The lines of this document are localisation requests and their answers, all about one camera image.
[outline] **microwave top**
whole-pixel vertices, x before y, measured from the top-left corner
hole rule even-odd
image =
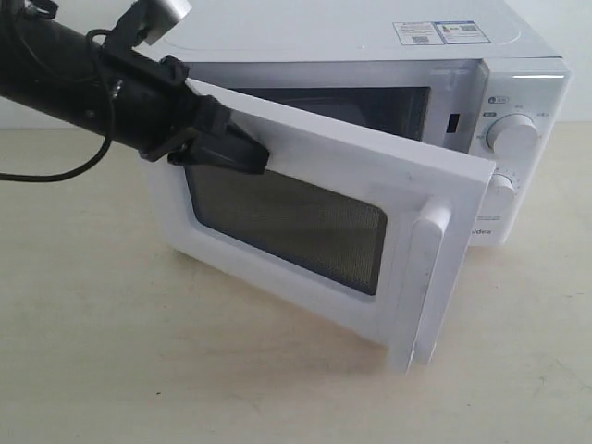
[[[191,0],[148,56],[184,62],[559,56],[503,0]]]

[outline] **label sticker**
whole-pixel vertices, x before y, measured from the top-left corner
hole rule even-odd
[[[426,45],[444,44],[442,37],[438,34],[436,26],[431,21],[420,21],[413,23],[393,23],[401,44]]]
[[[445,44],[491,43],[474,21],[435,21]]]

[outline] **microwave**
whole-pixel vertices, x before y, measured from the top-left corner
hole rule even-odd
[[[194,1],[147,52],[271,153],[259,176],[145,162],[167,241],[403,372],[431,360],[467,247],[508,239],[571,77],[491,0]]]

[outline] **beige table surface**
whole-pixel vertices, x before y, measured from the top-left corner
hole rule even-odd
[[[471,249],[433,363],[169,249],[134,152],[0,183],[0,443],[592,443],[592,124],[556,129],[509,243]],[[0,132],[0,169],[98,139]]]

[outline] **microwave door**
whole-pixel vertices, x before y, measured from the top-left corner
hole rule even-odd
[[[190,80],[271,153],[249,176],[146,164],[176,249],[429,361],[495,164]]]

